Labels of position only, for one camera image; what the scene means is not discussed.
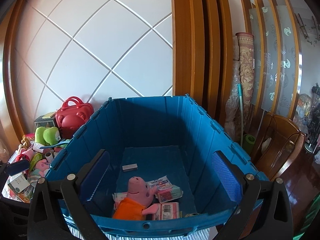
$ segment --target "barcode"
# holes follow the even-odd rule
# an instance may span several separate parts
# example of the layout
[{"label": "barcode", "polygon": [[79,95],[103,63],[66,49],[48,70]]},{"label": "barcode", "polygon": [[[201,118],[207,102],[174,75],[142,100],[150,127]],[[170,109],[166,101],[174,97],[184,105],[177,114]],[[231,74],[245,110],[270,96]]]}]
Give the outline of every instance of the barcode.
[{"label": "barcode", "polygon": [[171,205],[163,205],[163,212],[170,213],[171,212]]}]

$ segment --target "red handbag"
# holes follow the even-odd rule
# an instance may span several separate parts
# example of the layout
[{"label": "red handbag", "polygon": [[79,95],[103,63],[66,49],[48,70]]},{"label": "red handbag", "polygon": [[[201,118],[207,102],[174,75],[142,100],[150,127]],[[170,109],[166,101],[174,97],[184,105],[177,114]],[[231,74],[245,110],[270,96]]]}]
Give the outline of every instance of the red handbag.
[{"label": "red handbag", "polygon": [[[69,106],[70,101],[76,105]],[[56,113],[60,135],[65,139],[71,139],[78,128],[89,120],[93,112],[93,106],[90,103],[84,103],[77,97],[69,97]]]}]

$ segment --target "crate bottom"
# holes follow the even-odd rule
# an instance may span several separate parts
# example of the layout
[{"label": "crate bottom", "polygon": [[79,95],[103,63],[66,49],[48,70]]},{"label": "crate bottom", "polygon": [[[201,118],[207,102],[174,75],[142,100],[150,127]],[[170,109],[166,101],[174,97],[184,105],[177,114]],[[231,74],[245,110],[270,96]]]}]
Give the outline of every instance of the crate bottom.
[{"label": "crate bottom", "polygon": [[196,212],[194,197],[178,146],[126,148],[121,166],[134,163],[138,165],[137,170],[127,172],[120,170],[116,192],[127,191],[128,180],[131,177],[138,176],[150,181],[166,175],[172,184],[183,190],[183,196],[172,201],[179,202],[182,215]]}]

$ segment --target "plush pig arm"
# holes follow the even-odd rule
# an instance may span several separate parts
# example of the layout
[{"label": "plush pig arm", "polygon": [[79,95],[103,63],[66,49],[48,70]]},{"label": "plush pig arm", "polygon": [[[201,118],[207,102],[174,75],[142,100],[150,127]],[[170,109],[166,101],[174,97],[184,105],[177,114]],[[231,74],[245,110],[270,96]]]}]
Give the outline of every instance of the plush pig arm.
[{"label": "plush pig arm", "polygon": [[159,209],[159,206],[157,204],[153,204],[147,209],[142,210],[141,215],[145,216],[148,214],[156,214]]}]

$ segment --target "orange shirt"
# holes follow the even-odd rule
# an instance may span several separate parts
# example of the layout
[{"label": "orange shirt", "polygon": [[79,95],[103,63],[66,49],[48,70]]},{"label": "orange shirt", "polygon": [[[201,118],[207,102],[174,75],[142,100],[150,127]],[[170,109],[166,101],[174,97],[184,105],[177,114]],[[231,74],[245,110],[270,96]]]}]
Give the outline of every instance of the orange shirt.
[{"label": "orange shirt", "polygon": [[112,218],[122,220],[146,220],[146,216],[141,215],[144,209],[146,209],[145,206],[126,197],[119,203]]}]

